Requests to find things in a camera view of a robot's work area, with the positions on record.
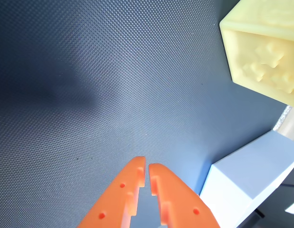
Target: yellow block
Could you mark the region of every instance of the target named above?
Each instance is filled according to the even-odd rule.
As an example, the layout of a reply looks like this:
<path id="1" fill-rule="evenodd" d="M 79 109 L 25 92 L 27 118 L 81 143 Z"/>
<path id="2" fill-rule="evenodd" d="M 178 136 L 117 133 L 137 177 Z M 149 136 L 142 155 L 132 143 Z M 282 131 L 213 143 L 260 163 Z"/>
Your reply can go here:
<path id="1" fill-rule="evenodd" d="M 240 0 L 220 29 L 233 82 L 294 107 L 294 0 Z"/>

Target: textured cube face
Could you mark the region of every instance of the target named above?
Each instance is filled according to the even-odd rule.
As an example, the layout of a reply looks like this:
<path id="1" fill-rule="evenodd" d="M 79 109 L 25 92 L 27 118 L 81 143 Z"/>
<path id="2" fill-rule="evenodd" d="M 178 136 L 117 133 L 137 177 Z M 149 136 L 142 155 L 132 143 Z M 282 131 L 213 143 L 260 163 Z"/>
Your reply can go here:
<path id="1" fill-rule="evenodd" d="M 294 0 L 241 0 L 220 28 L 233 81 L 294 106 Z"/>

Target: black surface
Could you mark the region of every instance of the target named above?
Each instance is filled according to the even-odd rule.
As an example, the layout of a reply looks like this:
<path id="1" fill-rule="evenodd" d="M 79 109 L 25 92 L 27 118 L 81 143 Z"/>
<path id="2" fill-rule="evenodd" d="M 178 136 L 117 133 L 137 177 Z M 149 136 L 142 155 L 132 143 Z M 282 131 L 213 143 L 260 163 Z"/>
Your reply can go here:
<path id="1" fill-rule="evenodd" d="M 285 105 L 233 84 L 237 1 L 0 0 L 0 227 L 75 227 L 134 156 L 197 193 Z M 131 227 L 160 225 L 148 176 Z"/>

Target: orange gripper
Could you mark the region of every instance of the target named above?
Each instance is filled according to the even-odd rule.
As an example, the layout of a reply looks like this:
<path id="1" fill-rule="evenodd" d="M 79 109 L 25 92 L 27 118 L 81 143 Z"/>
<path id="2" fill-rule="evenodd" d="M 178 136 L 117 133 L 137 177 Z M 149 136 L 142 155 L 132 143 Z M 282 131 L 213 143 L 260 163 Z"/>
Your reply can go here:
<path id="1" fill-rule="evenodd" d="M 145 185 L 145 157 L 132 159 L 100 196 L 79 228 L 129 228 Z M 149 165 L 151 194 L 157 195 L 161 224 L 168 228 L 220 228 L 211 210 L 161 164 Z"/>
<path id="2" fill-rule="evenodd" d="M 151 194 L 157 196 L 161 225 L 220 228 L 211 210 L 180 178 L 161 164 L 149 165 Z"/>
<path id="3" fill-rule="evenodd" d="M 129 228 L 137 214 L 138 191 L 145 186 L 145 157 L 133 158 L 99 197 L 79 228 Z"/>

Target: textured mat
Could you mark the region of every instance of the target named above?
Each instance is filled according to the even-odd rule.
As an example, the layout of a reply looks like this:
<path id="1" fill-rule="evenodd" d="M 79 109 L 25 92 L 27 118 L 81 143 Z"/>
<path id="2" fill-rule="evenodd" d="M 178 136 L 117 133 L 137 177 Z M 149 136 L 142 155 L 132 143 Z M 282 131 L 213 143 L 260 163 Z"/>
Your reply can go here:
<path id="1" fill-rule="evenodd" d="M 134 156 L 197 193 L 285 105 L 233 84 L 236 0 L 0 0 L 0 227 L 75 227 Z M 148 177 L 131 228 L 160 225 Z"/>

